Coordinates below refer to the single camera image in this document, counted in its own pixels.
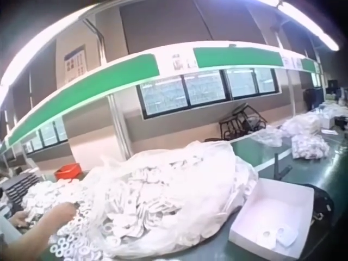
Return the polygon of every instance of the white package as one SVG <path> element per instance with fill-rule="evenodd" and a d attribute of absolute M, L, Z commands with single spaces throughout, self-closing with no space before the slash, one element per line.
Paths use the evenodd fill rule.
<path fill-rule="evenodd" d="M 291 139 L 293 158 L 320 159 L 328 156 L 329 145 L 319 135 L 296 135 Z"/>
<path fill-rule="evenodd" d="M 57 233 L 69 236 L 76 258 L 80 249 L 103 258 L 142 258 L 214 235 L 257 179 L 229 142 L 193 142 L 183 149 L 141 152 L 123 163 L 108 159 L 81 182 L 40 183 L 23 203 L 32 211 L 63 200 L 80 204 L 78 215 Z"/>
<path fill-rule="evenodd" d="M 315 134 L 320 131 L 320 117 L 317 113 L 308 112 L 296 115 L 287 120 L 281 130 L 284 136 L 292 137 L 298 134 Z"/>
<path fill-rule="evenodd" d="M 228 239 L 267 260 L 297 260 L 307 240 L 313 202 L 312 188 L 260 178 L 232 223 Z M 287 246 L 277 239 L 284 227 L 297 232 L 285 241 Z"/>
<path fill-rule="evenodd" d="M 270 147 L 281 147 L 283 132 L 267 125 L 265 129 L 258 130 L 251 135 L 251 139 Z"/>

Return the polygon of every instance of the pile of white parts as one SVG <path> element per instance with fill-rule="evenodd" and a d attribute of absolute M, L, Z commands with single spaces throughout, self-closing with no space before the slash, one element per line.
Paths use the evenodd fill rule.
<path fill-rule="evenodd" d="M 38 183 L 23 199 L 30 219 L 62 202 L 80 204 L 51 252 L 71 260 L 176 252 L 214 235 L 253 190 L 258 174 L 229 142 L 108 160 L 84 178 Z"/>
<path fill-rule="evenodd" d="M 317 133 L 320 132 L 321 114 L 308 112 L 286 120 L 277 129 L 267 126 L 252 135 L 252 138 L 271 147 L 282 146 L 283 138 L 291 138 L 293 158 L 320 159 L 327 157 L 330 147 Z"/>

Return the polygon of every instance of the person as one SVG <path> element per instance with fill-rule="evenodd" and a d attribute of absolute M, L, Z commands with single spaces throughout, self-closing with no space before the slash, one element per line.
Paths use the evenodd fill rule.
<path fill-rule="evenodd" d="M 26 212 L 17 212 L 9 220 L 0 216 L 0 260 L 18 261 L 18 260 L 37 260 L 40 254 L 47 248 L 51 235 L 76 215 L 77 208 L 72 203 L 62 203 L 53 207 L 47 212 L 37 224 L 19 240 L 5 244 L 4 234 L 1 230 L 8 226 L 26 226 Z"/>

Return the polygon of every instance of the window frame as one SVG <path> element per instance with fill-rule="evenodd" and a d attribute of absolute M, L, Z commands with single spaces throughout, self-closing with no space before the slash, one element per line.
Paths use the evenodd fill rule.
<path fill-rule="evenodd" d="M 62 143 L 68 142 L 68 138 L 66 138 L 66 139 L 64 139 L 64 140 L 60 140 L 59 135 L 58 135 L 58 130 L 57 130 L 57 127 L 56 127 L 56 125 L 55 125 L 55 121 L 51 121 L 49 124 L 52 124 L 52 126 L 53 126 L 54 135 L 55 135 L 55 137 L 56 137 L 56 139 L 57 139 L 57 142 L 55 142 L 55 143 L 53 143 L 53 144 L 50 144 L 50 145 L 45 145 L 45 143 L 44 143 L 44 138 L 43 138 L 43 136 L 42 136 L 41 129 L 38 129 L 38 135 L 39 135 L 39 139 L 40 139 L 42 148 L 40 148 L 40 149 L 38 149 L 38 150 L 35 150 L 35 149 L 34 149 L 34 146 L 33 146 L 33 142 L 32 142 L 31 140 L 29 140 L 29 141 L 25 142 L 24 144 L 22 144 L 23 147 L 25 147 L 26 155 L 31 155 L 31 154 L 33 154 L 33 153 L 40 152 L 40 151 L 43 151 L 43 150 L 45 150 L 45 149 L 48 149 L 48 148 L 51 148 L 51 147 L 60 145 L 60 144 L 62 144 Z M 31 152 L 28 152 L 28 151 L 27 151 L 27 148 L 26 148 L 26 143 L 28 143 L 28 142 L 30 142 L 30 145 L 31 145 L 31 147 L 32 147 L 32 149 L 33 149 L 33 151 L 31 151 Z"/>
<path fill-rule="evenodd" d="M 230 69 L 211 70 L 211 71 L 219 71 L 220 77 L 221 77 L 221 82 L 222 82 L 222 87 L 223 87 L 223 90 L 225 92 L 225 98 L 219 99 L 219 100 L 216 100 L 216 101 L 210 101 L 210 102 L 204 102 L 204 103 L 199 103 L 199 104 L 193 104 L 192 105 L 191 102 L 190 102 L 190 97 L 189 97 L 189 93 L 188 93 L 188 89 L 187 89 L 187 84 L 186 84 L 186 81 L 185 81 L 185 75 L 189 75 L 189 73 L 188 74 L 180 74 L 178 76 L 181 77 L 181 83 L 182 83 L 182 86 L 183 86 L 183 90 L 184 90 L 186 101 L 187 101 L 188 105 L 180 107 L 180 108 L 177 108 L 177 109 L 161 111 L 160 113 L 153 113 L 153 114 L 148 114 L 147 113 L 144 97 L 143 97 L 142 92 L 141 92 L 141 86 L 140 85 L 136 85 L 136 92 L 138 94 L 138 99 L 139 99 L 140 106 L 141 106 L 142 117 L 143 117 L 144 120 L 148 120 L 148 119 L 152 119 L 152 118 L 155 118 L 155 117 L 159 117 L 159 116 L 163 116 L 163 115 L 167 115 L 167 114 L 172 114 L 172 113 L 178 113 L 178 112 L 181 112 L 181 111 L 190 110 L 190 109 L 194 109 L 194 108 L 198 108 L 198 107 L 205 107 L 205 106 L 218 104 L 218 103 L 237 101 L 237 100 L 241 100 L 241 99 L 247 99 L 247 98 L 253 98 L 253 97 L 259 97 L 259 96 L 265 96 L 265 95 L 270 95 L 270 94 L 280 94 L 281 93 L 279 85 L 278 85 L 278 80 L 277 80 L 277 77 L 276 77 L 275 69 L 267 68 L 267 69 L 269 69 L 271 71 L 271 75 L 272 75 L 273 83 L 274 83 L 274 87 L 275 87 L 274 91 L 269 91 L 269 92 L 260 92 L 259 85 L 258 85 L 258 82 L 257 82 L 256 73 L 255 73 L 255 68 L 247 68 L 247 69 L 252 70 L 251 74 L 252 74 L 252 79 L 253 79 L 253 82 L 254 82 L 254 87 L 255 87 L 255 90 L 256 90 L 255 94 L 233 97 L 231 85 L 230 85 L 230 82 L 229 82 L 227 74 L 226 74 L 227 73 L 226 70 L 230 70 Z"/>

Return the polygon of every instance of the workbench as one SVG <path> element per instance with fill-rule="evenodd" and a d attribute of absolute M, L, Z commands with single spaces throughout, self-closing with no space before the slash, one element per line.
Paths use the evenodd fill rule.
<path fill-rule="evenodd" d="M 334 223 L 343 215 L 348 204 L 346 192 L 348 190 L 348 140 L 342 134 L 327 135 L 323 138 L 330 146 L 330 155 L 321 160 L 293 160 L 291 155 L 290 139 L 285 139 L 282 147 L 269 147 L 260 144 L 250 137 L 242 137 L 234 140 L 233 146 L 236 155 L 249 162 L 258 172 L 261 178 L 273 178 L 274 154 L 279 154 L 279 169 L 291 165 L 293 169 L 283 178 L 290 183 L 309 183 L 326 190 L 335 204 Z M 220 231 L 208 240 L 182 252 L 167 254 L 157 258 L 176 260 L 201 260 L 201 261 L 233 261 L 233 260 L 263 260 L 243 248 L 228 241 L 229 228 L 238 213 L 232 214 Z M 305 246 L 303 257 L 312 255 L 321 248 L 325 237 L 314 238 Z M 42 260 L 58 260 L 52 254 L 42 255 Z"/>

